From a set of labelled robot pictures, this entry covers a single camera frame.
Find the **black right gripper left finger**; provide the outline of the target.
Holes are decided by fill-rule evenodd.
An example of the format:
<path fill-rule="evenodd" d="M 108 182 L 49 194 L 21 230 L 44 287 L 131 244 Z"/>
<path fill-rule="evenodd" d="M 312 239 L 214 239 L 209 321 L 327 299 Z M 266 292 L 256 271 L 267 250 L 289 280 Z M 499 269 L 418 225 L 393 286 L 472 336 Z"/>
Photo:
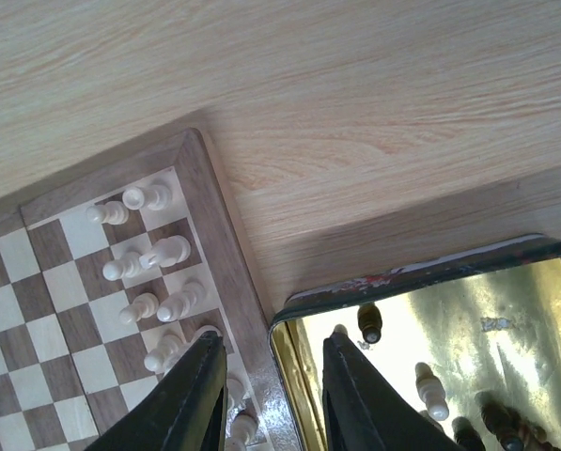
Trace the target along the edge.
<path fill-rule="evenodd" d="M 226 374 L 223 338 L 205 332 L 140 404 L 88 448 L 222 450 L 226 440 Z"/>

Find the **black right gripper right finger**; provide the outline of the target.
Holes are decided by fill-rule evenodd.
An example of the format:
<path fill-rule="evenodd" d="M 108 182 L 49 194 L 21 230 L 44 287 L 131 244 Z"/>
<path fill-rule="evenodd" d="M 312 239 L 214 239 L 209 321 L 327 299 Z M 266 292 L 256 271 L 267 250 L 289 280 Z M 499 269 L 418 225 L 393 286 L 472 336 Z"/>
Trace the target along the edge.
<path fill-rule="evenodd" d="M 346 334 L 323 341 L 322 388 L 330 450 L 449 448 L 449 438 L 403 400 Z"/>

